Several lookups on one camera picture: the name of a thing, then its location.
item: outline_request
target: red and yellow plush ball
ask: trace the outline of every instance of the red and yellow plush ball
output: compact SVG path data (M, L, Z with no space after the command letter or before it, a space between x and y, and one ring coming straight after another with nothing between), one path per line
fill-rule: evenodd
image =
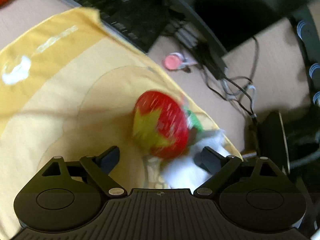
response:
M134 108L133 136L152 155L170 159L179 156L188 142L185 112L168 95L143 93Z

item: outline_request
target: yellow stripe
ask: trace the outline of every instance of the yellow stripe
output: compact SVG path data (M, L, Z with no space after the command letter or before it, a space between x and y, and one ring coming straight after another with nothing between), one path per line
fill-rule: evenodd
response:
M105 36L98 11L74 8L50 17L6 46L0 52L0 135L47 80ZM29 76L7 85L3 73L10 73L22 56L31 60Z

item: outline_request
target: yellow cloth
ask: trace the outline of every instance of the yellow cloth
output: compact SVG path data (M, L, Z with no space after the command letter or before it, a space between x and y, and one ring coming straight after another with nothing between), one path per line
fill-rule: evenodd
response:
M128 191L165 187L159 162L132 140L132 110L146 90L185 97L204 129L217 129L150 58L108 33L99 13L75 8L30 29L0 52L0 239L20 228L17 193L50 158L99 155L112 145L110 176ZM226 140L227 150L239 152Z

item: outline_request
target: pink bottle cap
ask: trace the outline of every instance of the pink bottle cap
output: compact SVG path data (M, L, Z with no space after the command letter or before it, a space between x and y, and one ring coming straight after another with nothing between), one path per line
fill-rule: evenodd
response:
M182 59L177 55L168 55L164 60L164 66L169 70L178 69L182 64Z

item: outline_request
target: yellow star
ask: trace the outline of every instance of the yellow star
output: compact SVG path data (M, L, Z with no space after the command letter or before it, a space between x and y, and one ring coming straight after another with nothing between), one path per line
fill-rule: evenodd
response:
M175 140L168 139L157 130L158 119L161 109L154 109L148 114L141 115L137 108L133 121L133 137L145 149L152 147L168 147L175 143Z

